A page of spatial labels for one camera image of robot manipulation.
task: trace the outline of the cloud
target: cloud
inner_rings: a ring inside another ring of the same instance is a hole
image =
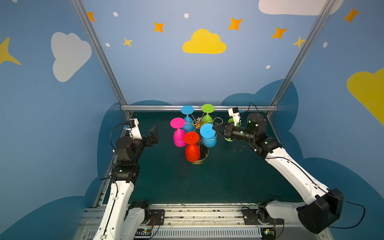
[[[347,81],[347,88],[384,125],[384,68],[376,73],[353,74]]]
[[[193,33],[191,40],[183,45],[186,53],[223,53],[227,46],[221,42],[219,35],[210,33],[206,29],[199,29]]]
[[[336,12],[344,0],[336,0],[331,14]],[[260,0],[259,10],[266,14],[289,14],[317,16],[326,0]]]
[[[53,74],[60,82],[68,81],[91,57],[91,45],[76,34],[56,32],[52,35],[51,47],[56,60]]]

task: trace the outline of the metal beam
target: metal beam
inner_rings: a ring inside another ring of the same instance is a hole
[[[304,45],[300,48],[299,53],[297,54],[291,68],[289,69],[287,75],[285,76],[283,82],[281,83],[279,89],[277,90],[275,96],[272,99],[271,106],[277,106],[284,92],[286,91],[288,85],[291,83],[293,77],[295,76],[297,70],[299,69],[301,63],[303,62],[305,56],[308,54],[311,49],[314,41],[319,35],[321,29],[323,28],[325,22],[329,17],[331,8],[336,0],[327,0],[324,4],[319,16],[316,18],[311,30],[309,31],[307,38],[304,42]]]
[[[121,91],[121,88],[119,86],[119,83],[116,79],[115,74],[113,73],[112,67],[108,62],[108,59],[105,55],[105,52],[103,50],[103,47],[101,46],[101,43],[99,41],[99,38],[96,35],[95,29],[93,28],[93,25],[91,21],[89,20],[87,11],[85,9],[85,6],[81,0],[71,0],[73,7],[76,10],[77,15],[80,18],[81,23],[84,26],[85,32],[87,32],[87,35],[89,39],[91,40],[91,43],[93,45],[93,48],[97,54],[97,56],[100,59],[101,65],[104,68],[105,73],[107,74],[107,77],[109,81],[111,82],[111,85],[113,87],[113,90],[116,93],[116,96],[118,97],[118,100],[120,101],[121,105],[126,105],[127,102],[125,101],[124,95]]]
[[[180,111],[183,105],[122,105],[123,111]],[[201,105],[192,106],[195,111],[201,111]],[[229,108],[238,107],[239,110],[247,111],[248,106],[214,106],[215,111],[228,111]],[[260,112],[274,112],[277,111],[277,106],[257,106]],[[254,106],[249,107],[249,111],[255,112],[257,109]]]

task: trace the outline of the yellow cloud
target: yellow cloud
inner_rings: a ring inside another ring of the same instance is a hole
[[[384,125],[384,68],[376,73],[353,74],[347,88]]]
[[[186,53],[207,53],[219,54],[223,53],[227,46],[221,42],[219,35],[210,33],[206,29],[197,30],[183,45],[183,50]]]

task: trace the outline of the star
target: star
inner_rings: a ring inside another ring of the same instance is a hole
[[[343,20],[348,20],[349,23],[352,22],[353,18],[359,14],[360,12],[358,11],[355,11],[354,8],[352,8],[352,10],[349,12],[349,14],[343,19]]]
[[[93,18],[93,12],[88,13],[89,20],[96,22],[95,19]]]
[[[6,38],[2,44],[0,44],[0,65],[5,61],[10,61],[21,65],[14,57],[8,52],[9,38]]]
[[[132,42],[132,40],[126,40],[125,38],[124,38],[124,40],[125,40],[125,43],[123,44],[123,45],[129,45],[131,48],[132,48],[132,46],[131,46],[131,42]]]
[[[284,33],[286,30],[287,30],[287,28],[286,28],[286,29],[280,29],[280,28],[277,28],[277,29],[276,29],[276,33],[275,33],[275,35],[274,35],[272,38],[280,38],[280,39],[281,39],[281,37],[283,36],[283,33]]]
[[[164,25],[164,23],[155,22],[155,31],[160,31],[163,33],[163,25]]]
[[[236,20],[236,19],[232,18],[232,23],[229,26],[228,30],[235,29],[238,31],[239,30],[239,24],[241,23],[241,21],[243,21],[243,20],[242,19]]]
[[[293,45],[297,45],[297,46],[299,46],[299,48],[300,48],[301,44],[302,44],[304,41],[305,41],[305,39],[302,40],[301,37],[299,36],[299,40],[297,40],[296,43],[292,44],[292,46],[293,46]]]

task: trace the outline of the blue disc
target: blue disc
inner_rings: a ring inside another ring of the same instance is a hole
[[[204,124],[200,128],[200,134],[202,137],[205,138],[212,138],[216,132],[215,130],[212,129],[213,125],[212,124]]]
[[[185,105],[184,107],[181,108],[181,113],[185,115],[191,114],[193,113],[193,111],[194,111],[193,107],[189,105]]]

